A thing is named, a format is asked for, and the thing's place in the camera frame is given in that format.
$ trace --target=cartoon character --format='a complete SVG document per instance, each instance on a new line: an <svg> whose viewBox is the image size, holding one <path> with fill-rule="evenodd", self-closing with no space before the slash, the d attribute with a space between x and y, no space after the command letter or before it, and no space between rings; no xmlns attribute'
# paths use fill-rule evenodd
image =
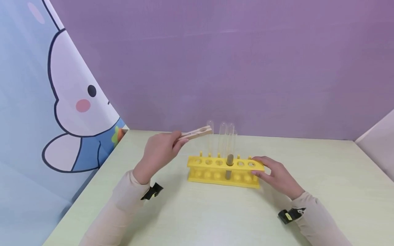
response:
<svg viewBox="0 0 394 246"><path fill-rule="evenodd" d="M43 149L48 167L59 172L99 168L123 136L124 122L97 84L48 0L43 0L58 32L48 55L54 113L64 134Z"/></svg>

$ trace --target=black clip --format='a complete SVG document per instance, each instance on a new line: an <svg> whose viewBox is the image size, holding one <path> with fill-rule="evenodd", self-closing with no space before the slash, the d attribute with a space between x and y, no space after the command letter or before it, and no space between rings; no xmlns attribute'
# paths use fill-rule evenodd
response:
<svg viewBox="0 0 394 246"><path fill-rule="evenodd" d="M289 211L287 210L282 210L279 212L278 216L281 219L281 221L287 225L288 223L301 218L301 216L304 214L305 208L300 208L300 209L290 209Z"/></svg>
<svg viewBox="0 0 394 246"><path fill-rule="evenodd" d="M141 198L141 200L150 200L152 196L157 196L163 189L158 183L154 183L153 187L150 187L148 192Z"/></svg>

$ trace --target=test tube holder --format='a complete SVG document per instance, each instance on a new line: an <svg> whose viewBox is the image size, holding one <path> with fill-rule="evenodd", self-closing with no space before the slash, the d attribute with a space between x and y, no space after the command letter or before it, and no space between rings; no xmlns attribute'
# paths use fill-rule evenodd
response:
<svg viewBox="0 0 394 246"><path fill-rule="evenodd" d="M220 154L217 157L211 157L211 154L203 157L202 151L200 151L200 156L189 156L188 181L256 189L260 187L258 178L251 174L251 171L264 171L261 163L252 160L250 156L248 159L240 159L240 155L234 158L232 166L228 166L226 161L227 158L221 158ZM226 171L229 170L231 177L226 179Z"/></svg>

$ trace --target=beige sleeve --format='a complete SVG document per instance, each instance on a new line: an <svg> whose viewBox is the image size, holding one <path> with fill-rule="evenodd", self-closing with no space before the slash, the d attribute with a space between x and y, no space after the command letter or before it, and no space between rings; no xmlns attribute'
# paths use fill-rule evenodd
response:
<svg viewBox="0 0 394 246"><path fill-rule="evenodd" d="M313 246L351 246L339 230L329 212L308 192L304 192L292 203L292 208L305 208L303 216L296 220L301 233Z"/></svg>
<svg viewBox="0 0 394 246"><path fill-rule="evenodd" d="M87 229L79 245L119 245L134 214L143 205L141 198L149 190L149 186L149 184L139 184L132 170L125 173L113 189L107 204Z"/></svg>

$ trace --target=hand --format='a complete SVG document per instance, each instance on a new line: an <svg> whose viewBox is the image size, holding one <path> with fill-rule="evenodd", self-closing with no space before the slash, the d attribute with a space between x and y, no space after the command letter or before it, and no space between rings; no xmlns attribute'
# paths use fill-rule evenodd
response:
<svg viewBox="0 0 394 246"><path fill-rule="evenodd" d="M252 158L255 161L261 162L264 166L271 169L271 174L268 175L263 171L252 171L260 179L267 182L275 190L288 196L294 200L302 195L305 190L297 183L297 181L290 175L282 163L277 162L269 157L256 156Z"/></svg>
<svg viewBox="0 0 394 246"><path fill-rule="evenodd" d="M140 184L149 183L158 170L178 155L182 146L189 141L188 139L177 141L181 134L180 131L160 133L148 139L144 155L133 170L133 175Z"/></svg>

